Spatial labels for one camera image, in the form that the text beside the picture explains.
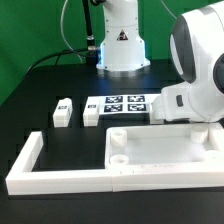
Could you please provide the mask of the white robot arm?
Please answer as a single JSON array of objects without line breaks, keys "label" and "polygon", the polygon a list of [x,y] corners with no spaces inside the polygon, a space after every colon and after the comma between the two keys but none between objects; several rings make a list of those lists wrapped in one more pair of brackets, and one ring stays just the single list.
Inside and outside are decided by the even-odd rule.
[{"label": "white robot arm", "polygon": [[[103,0],[105,38],[97,69],[131,76],[150,65],[138,31],[138,0]],[[224,1],[180,15],[169,49],[180,84],[152,103],[156,120],[216,122],[224,118]]]}]

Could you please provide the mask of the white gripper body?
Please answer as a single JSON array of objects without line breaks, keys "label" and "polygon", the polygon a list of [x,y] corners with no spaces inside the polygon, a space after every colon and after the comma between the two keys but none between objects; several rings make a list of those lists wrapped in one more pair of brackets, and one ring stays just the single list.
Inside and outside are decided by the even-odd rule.
[{"label": "white gripper body", "polygon": [[165,87],[152,103],[156,120],[190,119],[194,116],[188,100],[188,83],[180,83]]}]

